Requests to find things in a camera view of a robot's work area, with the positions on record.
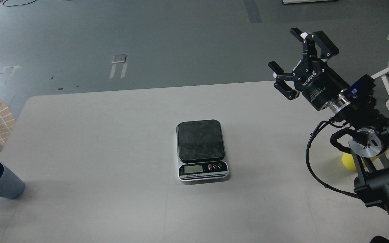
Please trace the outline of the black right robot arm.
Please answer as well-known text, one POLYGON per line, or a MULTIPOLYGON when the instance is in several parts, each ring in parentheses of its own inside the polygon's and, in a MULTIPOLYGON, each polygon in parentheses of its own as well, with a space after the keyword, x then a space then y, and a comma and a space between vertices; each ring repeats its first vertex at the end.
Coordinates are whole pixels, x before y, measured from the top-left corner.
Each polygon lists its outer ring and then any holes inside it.
POLYGON ((302 95, 317 111, 330 109, 333 117, 321 121, 310 134, 305 152, 307 168, 325 188, 360 199, 366 207, 379 207, 389 216, 389 118, 375 109, 373 97, 375 79, 381 78, 389 94, 389 65, 374 75, 363 75, 353 85, 346 83, 327 61, 339 54, 339 49, 323 32, 290 33, 302 44, 302 58, 291 72, 285 72, 276 62, 268 66, 274 72, 274 87, 288 100, 302 95), (318 178, 309 161, 309 150, 316 136, 328 125, 338 126, 330 144, 350 154, 357 177, 354 191, 339 190, 318 178))

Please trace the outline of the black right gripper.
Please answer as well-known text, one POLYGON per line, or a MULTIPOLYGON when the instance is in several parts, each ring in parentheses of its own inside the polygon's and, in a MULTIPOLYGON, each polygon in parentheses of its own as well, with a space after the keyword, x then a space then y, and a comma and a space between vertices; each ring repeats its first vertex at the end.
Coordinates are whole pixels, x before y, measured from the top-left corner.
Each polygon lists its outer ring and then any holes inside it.
POLYGON ((269 62, 269 68, 276 74, 274 87, 288 100, 296 99, 301 92, 317 111, 325 109, 326 103, 349 88, 349 84, 326 62, 338 55, 339 49, 323 31, 306 33, 292 28, 290 33, 303 45, 302 60, 293 73, 284 72, 275 61, 269 62), (295 88, 287 82, 295 82, 295 88))

